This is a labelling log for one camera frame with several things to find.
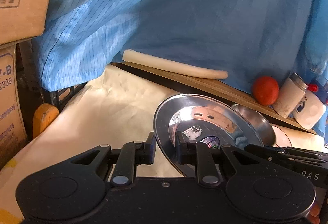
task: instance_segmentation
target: paper roll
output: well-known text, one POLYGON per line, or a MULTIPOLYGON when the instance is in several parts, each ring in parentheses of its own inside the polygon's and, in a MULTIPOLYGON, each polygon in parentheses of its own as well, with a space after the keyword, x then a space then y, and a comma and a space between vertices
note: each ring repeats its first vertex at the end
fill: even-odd
POLYGON ((211 70, 187 65, 180 62, 143 54, 130 49, 124 51, 123 60, 163 71, 175 72, 199 78, 226 79, 228 77, 228 73, 226 71, 211 70))

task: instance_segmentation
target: striped fabric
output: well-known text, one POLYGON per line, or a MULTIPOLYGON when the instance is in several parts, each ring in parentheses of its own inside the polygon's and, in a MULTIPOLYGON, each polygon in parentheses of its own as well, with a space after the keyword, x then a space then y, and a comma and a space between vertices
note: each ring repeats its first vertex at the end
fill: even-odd
POLYGON ((46 28, 32 40, 44 89, 55 91, 101 75, 138 26, 129 9, 142 0, 50 0, 46 28))
POLYGON ((131 48, 210 69, 250 92, 262 74, 291 72, 312 0, 50 0, 44 34, 32 40, 44 89, 101 75, 131 48))

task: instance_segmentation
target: red ball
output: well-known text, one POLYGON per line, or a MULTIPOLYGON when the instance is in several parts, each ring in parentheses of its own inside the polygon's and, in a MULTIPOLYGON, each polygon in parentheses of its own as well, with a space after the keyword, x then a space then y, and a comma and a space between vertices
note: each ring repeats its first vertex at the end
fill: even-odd
POLYGON ((261 105, 269 106, 278 98, 279 85, 272 77, 262 76, 254 82, 252 94, 261 105))

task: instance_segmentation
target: metal pin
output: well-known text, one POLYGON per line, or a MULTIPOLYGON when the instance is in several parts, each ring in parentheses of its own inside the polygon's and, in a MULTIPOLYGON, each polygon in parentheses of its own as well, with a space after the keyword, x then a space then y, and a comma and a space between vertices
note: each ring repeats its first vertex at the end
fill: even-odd
POLYGON ((126 176, 116 176, 113 178, 113 183, 116 183, 116 184, 126 184, 128 181, 129 181, 129 178, 126 177, 126 176))
POLYGON ((169 187, 170 186, 170 183, 169 182, 162 182, 162 186, 163 187, 169 187))
POLYGON ((215 184, 215 183, 219 182, 219 179, 215 176, 212 176, 212 175, 204 176, 202 178, 202 180, 203 180, 204 183, 207 183, 207 184, 215 184))

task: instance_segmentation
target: metal bowl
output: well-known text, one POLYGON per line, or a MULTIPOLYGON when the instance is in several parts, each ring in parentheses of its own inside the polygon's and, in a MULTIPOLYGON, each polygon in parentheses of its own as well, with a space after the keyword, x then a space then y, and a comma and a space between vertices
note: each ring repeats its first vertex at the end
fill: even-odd
POLYGON ((202 141, 213 148, 221 144, 241 149, 250 143, 263 146, 253 126, 226 104, 204 95, 172 96, 155 112, 154 133, 166 158, 185 176, 195 176, 195 168, 177 163, 174 148, 177 131, 182 132, 185 141, 202 141))
POLYGON ((232 105, 231 107, 252 124, 264 145, 273 146, 276 143, 274 130, 262 114, 258 113, 256 110, 238 104, 232 105))

